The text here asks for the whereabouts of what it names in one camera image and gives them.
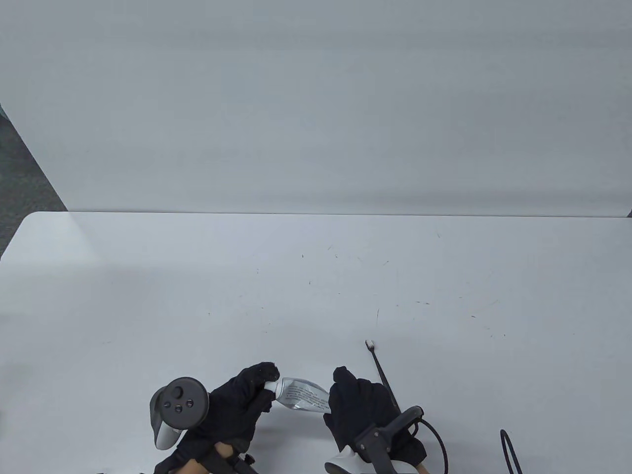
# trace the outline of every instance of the toothbrush handle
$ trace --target toothbrush handle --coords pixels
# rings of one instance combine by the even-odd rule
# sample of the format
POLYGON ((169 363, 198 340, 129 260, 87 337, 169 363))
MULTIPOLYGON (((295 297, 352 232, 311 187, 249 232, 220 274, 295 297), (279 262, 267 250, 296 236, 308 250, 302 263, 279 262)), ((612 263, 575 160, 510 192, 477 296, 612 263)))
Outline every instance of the toothbrush handle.
POLYGON ((399 408, 397 400, 395 400, 395 395, 393 393, 393 390, 391 389, 391 386, 389 385, 389 381, 386 380, 386 375, 384 375, 384 371, 382 370, 382 366, 380 365, 380 361, 378 361, 377 356, 375 355, 375 351, 371 351, 371 355, 373 356, 373 360, 375 361, 375 366, 377 367, 377 371, 380 374, 380 379, 382 380, 382 385, 384 387, 386 387, 386 389, 388 390, 389 395, 391 396, 391 401, 393 403, 393 406, 397 409, 398 412, 401 413, 401 409, 399 408))

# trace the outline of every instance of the white wall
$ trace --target white wall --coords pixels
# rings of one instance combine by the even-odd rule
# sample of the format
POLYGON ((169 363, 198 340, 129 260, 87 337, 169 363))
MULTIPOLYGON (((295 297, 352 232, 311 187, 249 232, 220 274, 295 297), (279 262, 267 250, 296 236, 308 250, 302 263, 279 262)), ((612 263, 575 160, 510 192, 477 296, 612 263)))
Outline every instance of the white wall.
POLYGON ((69 209, 625 216, 629 0, 5 2, 69 209))

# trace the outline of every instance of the wrist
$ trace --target wrist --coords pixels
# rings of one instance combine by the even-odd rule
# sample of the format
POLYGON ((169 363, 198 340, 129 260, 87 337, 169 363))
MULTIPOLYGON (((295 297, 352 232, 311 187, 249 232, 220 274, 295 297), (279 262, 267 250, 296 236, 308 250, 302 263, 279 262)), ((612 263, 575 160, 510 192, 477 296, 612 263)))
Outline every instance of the wrist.
POLYGON ((215 443, 215 450, 221 456, 222 459, 231 458, 235 454, 235 451, 230 444, 225 444, 222 442, 215 443))

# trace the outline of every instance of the scratch mark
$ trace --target scratch mark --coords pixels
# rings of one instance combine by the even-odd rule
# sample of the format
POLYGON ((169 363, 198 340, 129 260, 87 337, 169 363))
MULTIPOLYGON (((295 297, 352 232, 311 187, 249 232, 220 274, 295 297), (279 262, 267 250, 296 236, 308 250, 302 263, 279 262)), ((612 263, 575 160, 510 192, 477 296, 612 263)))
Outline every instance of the scratch mark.
POLYGON ((499 301, 499 300, 494 300, 494 301, 492 301, 491 303, 489 303, 488 305, 485 305, 485 306, 483 306, 483 307, 480 307, 480 308, 478 308, 478 309, 476 309, 476 310, 474 310, 474 311, 472 311, 472 312, 473 312, 473 313, 480 313, 482 310, 486 310, 486 309, 488 309, 488 308, 490 308, 490 307, 494 306, 496 303, 498 303, 498 301, 499 301))

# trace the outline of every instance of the table surface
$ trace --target table surface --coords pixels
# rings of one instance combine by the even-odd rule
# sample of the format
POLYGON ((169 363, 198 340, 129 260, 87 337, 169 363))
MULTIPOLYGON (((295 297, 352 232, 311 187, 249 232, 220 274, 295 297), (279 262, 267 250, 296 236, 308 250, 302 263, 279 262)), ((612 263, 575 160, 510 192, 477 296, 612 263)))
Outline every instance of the table surface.
MULTIPOLYGON (((453 473, 624 472, 631 219, 36 213, 0 260, 0 471, 151 472, 154 391, 246 365, 345 364, 420 404, 453 473)), ((442 470, 432 435, 427 466, 442 470)), ((318 415, 276 406, 262 474, 322 473, 318 415)))

